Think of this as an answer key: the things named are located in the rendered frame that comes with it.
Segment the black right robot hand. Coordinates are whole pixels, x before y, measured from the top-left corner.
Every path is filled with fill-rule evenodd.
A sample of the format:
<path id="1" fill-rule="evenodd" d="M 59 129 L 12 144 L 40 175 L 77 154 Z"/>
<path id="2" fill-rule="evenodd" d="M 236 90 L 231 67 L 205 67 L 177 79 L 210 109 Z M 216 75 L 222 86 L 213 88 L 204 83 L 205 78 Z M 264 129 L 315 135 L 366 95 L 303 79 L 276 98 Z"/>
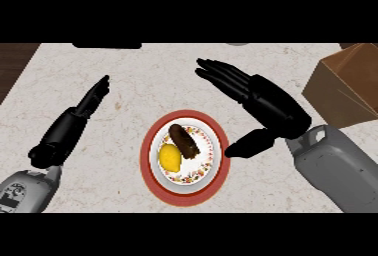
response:
<path id="1" fill-rule="evenodd" d="M 278 138 L 297 139 L 309 130 L 312 117 L 284 89 L 262 75 L 248 75 L 233 65 L 198 59 L 197 75 L 238 102 L 263 125 L 225 150 L 228 158 L 251 158 L 273 147 Z"/>

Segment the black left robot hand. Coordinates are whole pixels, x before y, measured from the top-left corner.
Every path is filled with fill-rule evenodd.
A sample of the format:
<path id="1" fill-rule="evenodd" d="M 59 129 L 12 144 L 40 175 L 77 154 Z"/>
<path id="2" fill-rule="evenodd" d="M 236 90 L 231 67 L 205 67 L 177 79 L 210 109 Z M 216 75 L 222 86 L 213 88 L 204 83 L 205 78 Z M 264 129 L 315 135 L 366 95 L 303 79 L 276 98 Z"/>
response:
<path id="1" fill-rule="evenodd" d="M 70 107 L 55 120 L 39 145 L 30 150 L 31 165 L 44 169 L 64 164 L 78 143 L 90 116 L 109 93 L 109 76 L 105 75 L 87 91 L 78 105 Z"/>

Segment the brown cardboard box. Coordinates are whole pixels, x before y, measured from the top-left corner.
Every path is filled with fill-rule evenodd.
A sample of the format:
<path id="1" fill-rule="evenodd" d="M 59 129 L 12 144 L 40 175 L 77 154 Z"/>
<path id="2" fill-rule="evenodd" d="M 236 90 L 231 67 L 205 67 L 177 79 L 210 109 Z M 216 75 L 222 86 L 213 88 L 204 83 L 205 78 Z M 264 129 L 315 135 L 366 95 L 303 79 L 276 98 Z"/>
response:
<path id="1" fill-rule="evenodd" d="M 378 120 L 378 47 L 372 43 L 355 44 L 319 61 L 303 96 L 337 128 Z"/>

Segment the yellow lemon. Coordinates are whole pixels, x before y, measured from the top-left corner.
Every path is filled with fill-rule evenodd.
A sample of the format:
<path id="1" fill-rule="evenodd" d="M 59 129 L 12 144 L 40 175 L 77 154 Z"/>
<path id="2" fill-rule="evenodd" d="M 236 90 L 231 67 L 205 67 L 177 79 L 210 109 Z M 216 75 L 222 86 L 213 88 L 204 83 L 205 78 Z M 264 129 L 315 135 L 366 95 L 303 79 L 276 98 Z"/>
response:
<path id="1" fill-rule="evenodd" d="M 160 164 L 167 171 L 180 171 L 182 154 L 173 144 L 164 144 L 160 149 Z"/>

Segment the red-rimmed floral plate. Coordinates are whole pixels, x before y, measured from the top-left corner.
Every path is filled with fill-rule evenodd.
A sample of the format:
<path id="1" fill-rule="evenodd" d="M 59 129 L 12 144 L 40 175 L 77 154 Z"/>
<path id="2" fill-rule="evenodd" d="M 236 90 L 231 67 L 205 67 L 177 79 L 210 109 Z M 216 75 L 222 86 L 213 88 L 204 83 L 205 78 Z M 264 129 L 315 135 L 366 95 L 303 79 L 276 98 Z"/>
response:
<path id="1" fill-rule="evenodd" d="M 177 207 L 204 203 L 219 192 L 231 167 L 229 146 L 216 120 L 177 110 L 151 126 L 140 148 L 140 172 L 155 197 Z"/>

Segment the dark brown oblong vegetable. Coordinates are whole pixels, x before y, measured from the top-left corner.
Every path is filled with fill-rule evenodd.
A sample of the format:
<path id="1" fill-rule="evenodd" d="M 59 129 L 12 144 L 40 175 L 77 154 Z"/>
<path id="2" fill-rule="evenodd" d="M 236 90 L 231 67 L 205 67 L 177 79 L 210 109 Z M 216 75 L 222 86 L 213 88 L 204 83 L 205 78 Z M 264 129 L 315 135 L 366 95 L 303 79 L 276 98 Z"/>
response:
<path id="1" fill-rule="evenodd" d="M 180 150 L 185 159 L 194 159 L 201 153 L 197 143 L 179 124 L 173 124 L 169 128 L 171 140 Z"/>

